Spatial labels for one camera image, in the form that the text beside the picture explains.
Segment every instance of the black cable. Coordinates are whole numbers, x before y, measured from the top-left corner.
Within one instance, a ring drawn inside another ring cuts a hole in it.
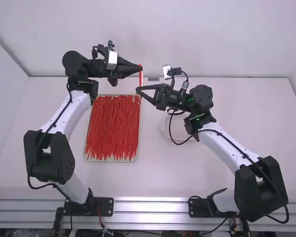
[[[214,232],[215,230],[217,230],[220,226],[222,226],[225,221],[227,220],[228,218],[225,218],[218,226],[216,226],[215,228],[213,228],[211,231],[206,231],[206,232],[203,232],[200,234],[200,236],[204,236],[204,235],[207,235],[207,234],[210,234],[211,232]]]
[[[146,233],[146,234],[151,234],[151,235],[155,235],[155,236],[162,236],[162,234],[158,234],[158,233],[154,233],[154,232],[149,232],[149,231],[130,231],[130,232],[139,232],[139,233]]]
[[[178,110],[175,110],[175,109],[173,109],[173,108],[168,108],[168,109],[167,109],[167,113],[168,113],[168,115],[182,115],[182,114],[185,113],[185,111],[181,111],[181,112],[178,112],[178,113],[174,113],[175,111],[178,111]]]
[[[66,110],[66,108],[69,106],[69,104],[70,103],[72,103],[72,101],[73,101],[73,96],[72,96],[72,94],[71,94],[71,91],[70,91],[70,89],[69,89],[69,84],[67,83],[67,85],[66,85],[66,88],[67,88],[67,91],[68,91],[68,93],[69,93],[69,101],[68,101],[68,103],[66,104],[66,106],[63,108],[63,110],[59,113],[59,115],[57,116],[57,118],[53,121],[53,123],[47,128],[47,130],[45,131],[45,133],[42,135],[42,137],[40,138],[40,140],[39,140],[39,142],[38,142],[38,144],[37,144],[37,147],[36,147],[36,150],[35,150],[35,152],[34,152],[34,154],[33,154],[33,156],[35,156],[36,155],[36,153],[38,152],[38,150],[40,149],[40,147],[41,147],[41,145],[42,145],[42,143],[43,143],[43,141],[44,141],[44,138],[45,138],[45,136],[46,136],[46,134],[52,129],[52,127],[56,127],[56,123],[57,123],[57,121],[59,120],[59,118],[61,117],[61,115],[64,113],[64,111]],[[42,185],[42,186],[40,186],[40,187],[34,187],[32,184],[31,184],[31,180],[30,180],[30,175],[28,174],[28,185],[29,185],[29,187],[31,188],[31,189],[34,189],[34,190],[38,190],[38,189],[42,189],[42,188],[45,188],[45,187],[48,187],[48,186],[53,186],[54,188],[56,188],[58,191],[59,191],[59,188],[57,188],[58,186],[57,185],[55,185],[55,184],[45,184],[45,185]]]
[[[172,134],[171,134],[171,121],[172,121],[173,115],[181,115],[181,114],[184,113],[184,111],[183,111],[183,113],[182,113],[182,112],[175,113],[176,110],[175,110],[175,109],[172,109],[172,110],[173,110],[173,112],[172,112],[172,114],[171,114],[171,116],[170,116],[170,121],[169,121],[169,135],[170,135],[171,141],[172,141],[174,144],[176,144],[177,146],[180,146],[180,145],[183,145],[185,142],[187,142],[189,139],[191,139],[191,138],[192,138],[192,135],[189,136],[188,138],[186,138],[186,139],[185,139],[183,142],[181,142],[181,143],[177,143],[177,142],[175,142],[175,141],[173,140],[173,137],[172,137]]]
[[[115,237],[126,237],[126,236],[128,236],[128,234],[129,234],[130,232],[131,232],[131,230],[129,230],[126,234],[121,235],[121,236],[118,235],[118,234],[115,234],[115,233],[114,233],[114,236],[115,236]]]
[[[237,147],[233,142],[231,142],[228,138],[226,138],[222,133],[216,131],[216,130],[213,130],[213,129],[203,129],[203,130],[200,130],[198,131],[198,133],[200,132],[206,132],[206,131],[209,131],[209,132],[214,132],[216,133],[218,136],[221,136],[223,139],[225,139],[230,145],[232,145],[241,155],[243,155],[243,157],[245,157],[248,161],[250,161],[251,164],[253,164],[257,169],[258,171],[261,173],[261,175],[263,176],[263,178],[265,178],[269,184],[273,187],[274,191],[276,192],[276,194],[279,196],[280,200],[285,203],[280,191],[277,189],[277,187],[275,186],[275,184],[272,182],[272,180],[268,177],[268,175],[246,154],[244,153],[239,147]],[[288,223],[289,219],[290,219],[290,215],[289,215],[289,212],[288,212],[288,208],[287,206],[285,205],[284,206],[284,209],[285,209],[285,213],[286,213],[286,219],[284,221],[280,221],[270,215],[266,215],[268,218],[280,223],[280,224],[286,224]]]
[[[61,115],[65,112],[65,110],[67,109],[67,107],[69,106],[69,104],[73,102],[73,96],[72,96],[71,91],[70,91],[70,88],[69,88],[69,83],[67,83],[66,88],[67,88],[67,91],[69,93],[69,101],[65,105],[65,107],[62,109],[62,111],[59,113],[59,115],[57,116],[57,118],[52,122],[52,124],[47,128],[47,130],[45,131],[45,133],[40,138],[40,140],[39,140],[39,142],[37,144],[37,147],[36,147],[36,150],[35,150],[33,156],[35,156],[37,154],[38,150],[40,149],[40,147],[41,147],[41,145],[42,145],[42,143],[44,141],[44,138],[45,138],[46,134],[52,129],[52,127],[56,127],[56,123],[59,120],[59,118],[61,117]],[[28,185],[29,185],[29,187],[31,189],[34,189],[34,190],[38,190],[38,189],[42,189],[42,188],[45,188],[45,187],[48,187],[48,186],[52,186],[53,188],[57,189],[67,200],[69,200],[69,203],[71,202],[70,197],[67,196],[56,184],[45,184],[45,185],[42,185],[42,186],[39,186],[39,187],[34,187],[31,184],[30,175],[28,174]],[[73,216],[72,216],[71,204],[70,204],[70,226],[71,226],[71,230],[72,230],[73,229]]]
[[[185,73],[185,71],[182,71],[182,73],[185,75],[186,81],[188,82],[188,75]]]

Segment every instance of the table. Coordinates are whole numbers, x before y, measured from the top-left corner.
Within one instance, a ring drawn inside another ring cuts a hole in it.
[[[138,78],[120,80],[115,88],[106,79],[99,81],[100,94],[133,93],[138,85]],[[176,80],[176,88],[182,81]],[[189,88],[197,84],[213,88],[212,114],[230,135],[263,157],[272,155],[281,165],[291,221],[278,225],[262,218],[251,224],[251,229],[296,231],[296,98],[289,80],[191,78]],[[54,210],[62,205],[63,197],[53,189],[33,191],[27,187],[22,138],[27,130],[38,129],[53,115],[67,95],[65,85],[66,78],[30,78],[27,84],[0,156],[0,227],[52,227]],[[166,112],[143,101],[139,158],[133,163],[83,159],[89,116],[90,110],[77,124],[70,146],[75,173],[82,182],[94,195],[116,199],[115,214],[103,219],[109,228],[209,230],[221,222],[189,218],[186,201],[191,195],[205,197],[218,189],[232,188],[233,175],[204,145],[193,141],[173,145],[160,132]],[[33,179],[33,184],[40,183]],[[284,219],[283,213],[280,209],[276,215]],[[97,218],[74,217],[75,227],[96,229],[96,223]],[[68,224],[64,218],[62,226]]]

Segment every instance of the white wall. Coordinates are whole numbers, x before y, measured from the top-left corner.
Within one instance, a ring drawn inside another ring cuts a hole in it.
[[[29,77],[0,46],[0,152]]]
[[[113,40],[145,75],[289,77],[296,0],[2,0],[0,38],[33,76],[64,75],[64,53]]]

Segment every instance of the metal extrusion frame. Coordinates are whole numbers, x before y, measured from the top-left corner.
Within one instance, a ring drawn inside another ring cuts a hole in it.
[[[105,225],[113,230],[195,230],[208,231],[223,218],[190,218],[188,198],[182,197],[114,197],[114,214],[103,217]],[[51,229],[56,209],[64,205],[63,199],[0,199],[0,228]],[[251,231],[296,232],[296,202],[288,205],[290,221],[279,224],[263,217],[249,223]],[[280,208],[272,215],[285,219]],[[98,217],[73,216],[74,229],[101,229]],[[240,220],[236,223],[242,230]],[[69,216],[64,216],[61,228],[70,228]],[[226,221],[220,231],[229,230]]]

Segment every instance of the wire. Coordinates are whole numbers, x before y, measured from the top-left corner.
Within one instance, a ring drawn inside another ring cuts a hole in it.
[[[228,218],[225,218],[218,226],[216,226],[215,228],[213,228],[211,231],[206,231],[206,232],[203,232],[200,234],[200,236],[204,236],[204,235],[207,235],[207,234],[210,234],[211,232],[214,232],[215,230],[217,230],[220,226],[222,226],[225,221],[227,220]]]
[[[172,121],[172,118],[173,118],[173,115],[181,115],[181,114],[183,114],[182,112],[179,112],[179,113],[175,113],[175,109],[172,109],[173,110],[173,112],[172,112],[172,114],[171,114],[171,117],[170,117],[170,121],[169,121],[169,135],[170,135],[170,138],[171,138],[171,141],[174,143],[174,144],[176,144],[177,146],[180,146],[180,145],[183,145],[185,142],[187,142],[189,139],[191,139],[193,136],[191,135],[191,136],[189,136],[188,138],[186,138],[183,142],[181,142],[181,143],[177,143],[175,140],[173,140],[173,137],[172,137],[172,134],[171,134],[171,121]]]
[[[57,116],[57,118],[52,122],[52,124],[47,128],[47,130],[44,132],[44,134],[43,134],[42,137],[40,138],[40,140],[39,140],[39,142],[38,142],[38,144],[37,144],[37,147],[36,147],[36,150],[35,150],[33,156],[35,156],[35,155],[37,154],[38,150],[40,149],[40,147],[41,147],[41,145],[42,145],[42,143],[43,143],[43,141],[44,141],[44,138],[45,138],[46,134],[52,129],[52,127],[56,127],[56,123],[57,123],[57,121],[59,120],[59,118],[61,117],[61,115],[64,113],[64,111],[66,110],[66,108],[69,106],[69,104],[72,103],[72,101],[73,101],[73,96],[72,96],[71,91],[70,91],[70,89],[69,89],[69,83],[67,83],[66,88],[67,88],[67,91],[68,91],[68,93],[69,93],[69,97],[70,97],[70,98],[69,98],[69,101],[68,101],[68,103],[66,104],[66,106],[63,108],[63,110],[59,113],[59,115]],[[42,188],[45,188],[45,187],[48,187],[48,186],[53,186],[53,187],[56,188],[58,191],[60,190],[59,188],[57,188],[58,186],[55,185],[55,184],[45,184],[45,185],[42,185],[42,186],[40,186],[40,187],[34,187],[34,186],[31,184],[31,180],[30,180],[30,175],[29,175],[29,174],[28,174],[28,185],[29,185],[29,187],[30,187],[31,189],[34,189],[34,190],[42,189]]]
[[[122,235],[122,236],[118,236],[118,237],[126,237],[128,236],[128,234],[131,232],[131,230],[129,230],[126,234]]]
[[[182,144],[184,144],[184,143],[186,143],[189,139],[191,139],[192,138],[192,135],[191,136],[189,136],[187,139],[185,139],[183,142],[181,142],[181,143],[177,143],[177,142],[175,142],[174,140],[173,140],[173,137],[172,137],[172,134],[171,134],[171,121],[172,121],[172,117],[174,116],[174,115],[181,115],[181,114],[183,114],[184,113],[184,111],[182,111],[182,112],[179,112],[179,113],[175,113],[175,111],[177,111],[177,110],[175,110],[175,109],[173,109],[173,108],[169,108],[168,110],[167,110],[167,113],[169,114],[169,115],[171,115],[171,117],[170,117],[170,121],[169,121],[169,135],[170,135],[170,138],[171,138],[171,141],[174,143],[174,144],[176,144],[176,145],[182,145]],[[276,194],[278,195],[278,197],[280,198],[280,200],[281,200],[281,202],[282,203],[285,203],[285,201],[284,201],[284,199],[283,199],[283,197],[282,197],[282,195],[281,195],[281,193],[280,193],[280,191],[277,189],[277,187],[275,186],[275,184],[272,182],[272,180],[268,177],[268,175],[246,154],[246,153],[244,153],[239,147],[237,147],[233,142],[231,142],[228,138],[226,138],[222,133],[220,133],[220,132],[218,132],[218,131],[216,131],[216,130],[213,130],[213,129],[203,129],[203,130],[200,130],[200,131],[198,131],[198,133],[200,133],[200,132],[205,132],[205,131],[210,131],[210,132],[214,132],[214,133],[216,133],[218,136],[221,136],[223,139],[225,139],[230,145],[232,145],[241,155],[243,155],[243,157],[245,157],[248,161],[250,161],[250,163],[251,164],[253,164],[257,169],[258,169],[258,171],[261,173],[261,175],[262,175],[262,177],[264,178],[264,179],[266,179],[268,182],[269,182],[269,184],[273,187],[273,189],[274,189],[274,191],[276,192]],[[274,218],[274,217],[272,217],[272,216],[270,216],[270,215],[266,215],[268,218],[270,218],[270,219],[272,219],[273,221],[276,221],[276,222],[278,222],[278,223],[280,223],[280,224],[286,224],[286,223],[288,223],[288,221],[289,221],[289,219],[290,219],[290,214],[289,214],[289,211],[288,211],[288,208],[287,208],[287,205],[284,205],[284,209],[285,209],[285,214],[286,214],[286,219],[284,220],[284,221],[280,221],[280,220],[278,220],[278,219],[276,219],[276,218]]]
[[[213,130],[213,129],[203,129],[203,130],[200,130],[198,131],[198,133],[200,132],[206,132],[206,131],[210,131],[210,132],[214,132],[216,133],[218,136],[221,136],[223,139],[225,139],[230,145],[232,145],[241,155],[243,155],[243,157],[245,157],[248,161],[250,161],[257,169],[258,171],[261,173],[261,175],[263,176],[263,178],[265,178],[269,184],[273,187],[274,191],[276,192],[276,194],[279,196],[280,200],[285,203],[280,191],[277,189],[277,187],[275,186],[275,184],[272,182],[272,180],[268,177],[268,175],[246,154],[244,153],[239,147],[237,147],[233,142],[231,142],[228,138],[226,138],[222,133],[216,131],[216,130]],[[287,206],[285,205],[284,206],[284,209],[285,209],[285,213],[286,213],[286,219],[284,221],[280,221],[270,215],[266,215],[268,218],[280,223],[280,224],[286,224],[288,223],[289,219],[290,219],[290,215],[289,215],[289,212],[288,212],[288,208]]]
[[[130,231],[130,232],[139,232],[139,233],[146,233],[146,234],[151,234],[155,236],[162,236],[162,234],[154,233],[154,232],[149,232],[149,231]]]
[[[185,71],[182,71],[182,73],[185,75],[186,81],[188,82],[188,75],[185,73]]]
[[[168,113],[168,115],[182,115],[182,114],[185,113],[185,111],[181,111],[181,112],[178,112],[178,113],[174,113],[175,111],[178,111],[178,110],[175,110],[175,109],[173,109],[173,108],[168,108],[168,109],[167,109],[167,113]]]
[[[59,115],[57,116],[57,118],[52,122],[52,124],[47,128],[47,130],[44,132],[44,134],[42,135],[42,137],[40,138],[38,144],[37,144],[37,147],[35,149],[35,152],[33,154],[33,156],[35,156],[38,152],[38,150],[40,149],[43,141],[44,141],[44,138],[46,136],[46,134],[53,128],[53,127],[56,127],[56,123],[57,121],[59,120],[59,118],[61,117],[61,115],[65,112],[65,110],[68,108],[69,104],[73,102],[73,96],[71,94],[71,91],[70,91],[70,88],[69,88],[69,83],[67,83],[66,85],[66,88],[67,88],[67,91],[69,93],[69,101],[68,103],[65,105],[65,107],[62,109],[62,111],[59,113]],[[30,175],[28,174],[28,185],[31,189],[34,189],[34,190],[38,190],[38,189],[42,189],[42,188],[45,188],[45,187],[48,187],[48,186],[52,186],[53,188],[57,189],[67,200],[69,200],[69,203],[71,203],[71,199],[69,196],[67,196],[56,184],[45,184],[45,185],[42,185],[42,186],[39,186],[39,187],[34,187],[32,184],[31,184],[31,179],[30,179]],[[71,204],[70,204],[70,227],[71,227],[71,230],[73,229],[73,216],[72,216],[72,209],[71,209]]]

